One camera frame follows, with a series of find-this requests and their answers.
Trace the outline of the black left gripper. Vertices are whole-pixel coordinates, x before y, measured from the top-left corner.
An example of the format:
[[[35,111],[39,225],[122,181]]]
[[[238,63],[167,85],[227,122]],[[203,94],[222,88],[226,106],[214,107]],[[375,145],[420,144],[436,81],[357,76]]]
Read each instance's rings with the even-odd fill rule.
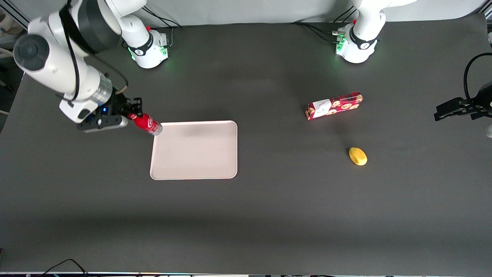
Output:
[[[441,121],[452,116],[462,116],[465,114],[463,98],[453,98],[436,107],[434,114],[435,121]],[[492,112],[492,83],[483,85],[477,95],[476,102],[467,102],[466,114],[471,118],[487,117],[487,112]]]

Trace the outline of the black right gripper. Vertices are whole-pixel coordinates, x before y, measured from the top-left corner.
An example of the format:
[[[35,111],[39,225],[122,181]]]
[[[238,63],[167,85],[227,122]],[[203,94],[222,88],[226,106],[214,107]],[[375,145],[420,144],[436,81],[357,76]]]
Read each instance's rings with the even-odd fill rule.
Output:
[[[133,114],[143,114],[142,98],[129,99],[123,93],[113,93],[109,101],[101,107],[102,120],[132,118]]]

